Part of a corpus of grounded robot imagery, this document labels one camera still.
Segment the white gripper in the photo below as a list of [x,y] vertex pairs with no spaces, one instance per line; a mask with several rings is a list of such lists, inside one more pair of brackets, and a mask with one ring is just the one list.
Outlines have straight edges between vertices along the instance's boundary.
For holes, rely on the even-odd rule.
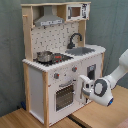
[[94,86],[94,81],[90,80],[85,75],[80,75],[79,80],[80,80],[80,84],[81,84],[80,97],[88,98],[91,94],[91,89]]

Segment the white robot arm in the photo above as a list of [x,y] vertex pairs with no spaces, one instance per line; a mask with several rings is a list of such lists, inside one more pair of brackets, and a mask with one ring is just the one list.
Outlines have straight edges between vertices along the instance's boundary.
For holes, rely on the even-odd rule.
[[109,106],[113,102],[111,90],[128,73],[128,49],[120,56],[119,66],[110,74],[97,80],[90,80],[85,75],[78,77],[76,99],[83,103],[88,98],[100,105]]

